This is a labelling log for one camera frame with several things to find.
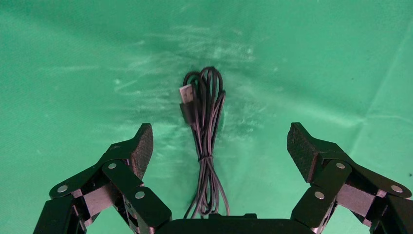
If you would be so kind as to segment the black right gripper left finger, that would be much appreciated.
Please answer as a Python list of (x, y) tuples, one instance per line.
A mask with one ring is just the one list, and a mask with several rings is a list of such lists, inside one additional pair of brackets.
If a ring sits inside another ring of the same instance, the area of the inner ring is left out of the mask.
[(84, 234), (109, 207), (135, 234), (161, 229), (172, 212), (143, 182), (152, 152), (152, 127), (144, 123), (131, 139), (112, 144), (97, 163), (55, 185), (34, 232)]

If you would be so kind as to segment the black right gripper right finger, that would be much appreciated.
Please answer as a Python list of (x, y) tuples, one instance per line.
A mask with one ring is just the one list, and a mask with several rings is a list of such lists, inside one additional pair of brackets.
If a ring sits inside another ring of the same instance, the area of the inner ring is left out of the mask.
[(342, 206), (372, 234), (412, 233), (407, 187), (355, 163), (337, 144), (312, 137), (299, 122), (290, 126), (287, 150), (310, 186), (292, 211), (294, 221), (320, 234)]

